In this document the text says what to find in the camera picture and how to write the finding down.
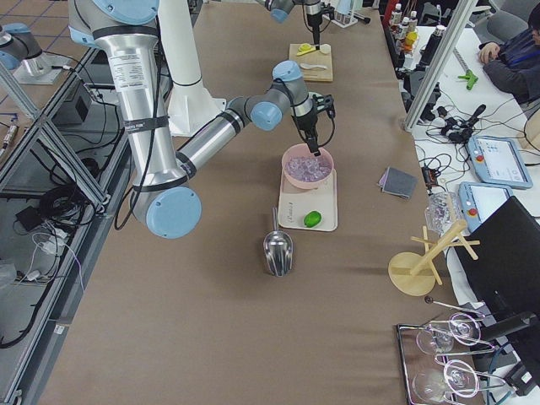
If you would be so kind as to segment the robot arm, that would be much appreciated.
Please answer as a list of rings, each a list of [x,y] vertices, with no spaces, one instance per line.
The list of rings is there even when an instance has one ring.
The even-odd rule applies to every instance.
[[[262,5],[271,15],[271,17],[283,23],[292,12],[296,5],[302,7],[302,15],[305,21],[305,26],[312,35],[312,44],[316,49],[321,45],[321,24],[325,13],[326,5],[319,0],[256,0],[256,3]]]
[[[333,114],[329,95],[311,93],[297,62],[273,69],[261,95],[223,102],[203,85],[185,1],[71,1],[72,39],[108,59],[137,175],[130,212],[155,235],[176,239],[202,214],[189,180],[244,127],[274,129],[291,116],[313,154],[316,123]]]

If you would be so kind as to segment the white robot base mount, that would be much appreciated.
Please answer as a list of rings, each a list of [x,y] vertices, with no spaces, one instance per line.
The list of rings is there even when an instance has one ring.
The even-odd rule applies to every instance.
[[[161,1],[158,17],[173,82],[168,104],[170,133],[190,137],[224,110],[225,100],[213,98],[203,83],[188,3]]]

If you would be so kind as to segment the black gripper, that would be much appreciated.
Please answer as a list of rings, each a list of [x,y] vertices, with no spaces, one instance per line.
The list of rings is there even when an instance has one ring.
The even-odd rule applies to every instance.
[[[320,155],[316,124],[318,115],[322,112],[325,112],[328,119],[333,122],[333,97],[331,94],[309,94],[303,103],[296,105],[292,110],[292,118],[298,134],[314,156]]]
[[[321,33],[320,27],[322,24],[322,3],[305,3],[304,11],[306,16],[306,23],[310,29],[312,44],[315,46],[320,46],[321,44]]]

